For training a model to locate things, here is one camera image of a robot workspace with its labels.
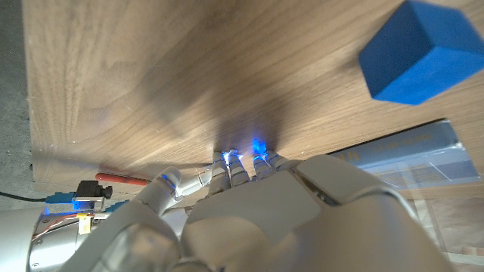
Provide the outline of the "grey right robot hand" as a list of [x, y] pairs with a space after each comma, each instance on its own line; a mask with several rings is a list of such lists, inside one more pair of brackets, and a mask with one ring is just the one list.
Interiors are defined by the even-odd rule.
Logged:
[[168, 167], [132, 200], [105, 206], [112, 188], [82, 181], [73, 210], [43, 214], [31, 238], [32, 271], [209, 271], [187, 257], [162, 216], [178, 194], [181, 174]]

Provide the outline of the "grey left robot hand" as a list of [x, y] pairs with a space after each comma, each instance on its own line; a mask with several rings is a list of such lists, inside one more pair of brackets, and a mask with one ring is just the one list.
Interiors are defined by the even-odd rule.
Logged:
[[64, 271], [450, 271], [397, 191], [341, 159], [215, 153], [206, 198], [181, 231], [162, 218], [169, 167], [91, 232]]

